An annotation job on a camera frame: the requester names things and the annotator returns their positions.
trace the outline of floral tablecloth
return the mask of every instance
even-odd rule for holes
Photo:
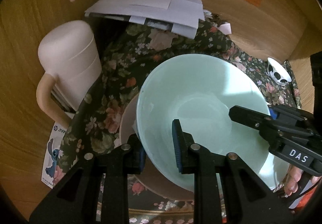
[[[270,104],[301,107],[297,84],[291,75],[287,86],[267,74],[267,63],[243,52],[212,22],[199,23],[195,39],[138,24],[107,45],[101,59],[102,74],[90,88],[62,140],[54,184],[84,154],[105,154],[120,145],[119,126],[125,107],[138,94],[148,74],[163,61],[180,54],[199,53],[226,60],[247,74]],[[193,201],[173,201],[147,190],[135,176],[128,178],[130,223],[183,224],[193,222]],[[97,210],[100,215],[100,204]]]

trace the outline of wooden wall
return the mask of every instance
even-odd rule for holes
[[[0,183],[26,218],[49,191],[40,178],[53,121],[36,103],[36,87],[43,74],[37,48],[50,30],[80,19],[95,1],[0,3]],[[319,12],[316,5],[310,12],[313,0],[294,1],[263,0],[258,8],[244,0],[203,0],[203,3],[231,22],[231,38],[249,54],[264,59],[273,56],[280,61],[290,57],[303,106],[311,111],[313,89],[308,57],[322,50],[322,41],[321,33],[308,24],[307,18],[319,27]]]
[[[263,0],[260,7],[244,0],[202,0],[206,9],[231,23],[231,39],[247,53],[280,61],[300,40],[307,19],[292,0]]]
[[[310,55],[322,51],[322,34],[313,24],[308,24],[303,36],[289,58],[302,99],[302,108],[313,113],[314,87]]]
[[[96,0],[0,3],[0,183],[28,218],[50,190],[41,169],[53,121],[36,103],[44,71],[37,50],[53,28],[80,19]]]

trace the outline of black polka dot cup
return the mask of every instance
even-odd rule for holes
[[[284,86],[287,83],[291,82],[292,79],[287,73],[286,69],[283,68],[276,60],[272,58],[267,58],[268,66],[267,72],[269,76],[279,85]]]

